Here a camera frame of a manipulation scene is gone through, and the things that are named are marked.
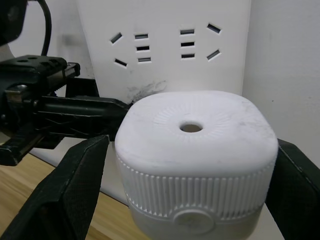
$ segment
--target center hole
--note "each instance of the center hole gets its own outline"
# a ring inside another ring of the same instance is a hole
[[[202,130],[202,127],[196,124],[185,124],[180,129],[186,133],[196,133]]]

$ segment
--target white panel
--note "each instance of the white panel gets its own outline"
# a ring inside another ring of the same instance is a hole
[[[77,2],[103,97],[130,103],[159,91],[242,93],[251,0]],[[136,39],[140,34],[147,38]],[[194,46],[181,47],[185,42]]]

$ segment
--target black mount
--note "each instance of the black mount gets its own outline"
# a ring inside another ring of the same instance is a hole
[[[54,149],[64,137],[108,135],[114,141],[130,106],[99,97],[94,79],[60,57],[26,55],[0,63],[0,126],[11,137],[0,165],[15,166],[34,147]],[[55,91],[66,85],[66,97]]]

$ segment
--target wooden table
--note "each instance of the wooden table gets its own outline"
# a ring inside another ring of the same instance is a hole
[[[0,235],[53,166],[28,154],[18,166],[0,166]],[[126,205],[100,193],[86,240],[149,240]]]

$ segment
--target white humidifier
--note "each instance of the white humidifier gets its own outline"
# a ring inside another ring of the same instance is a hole
[[[153,240],[244,240],[265,202],[277,138],[247,99],[167,92],[135,103],[115,139],[136,225]]]

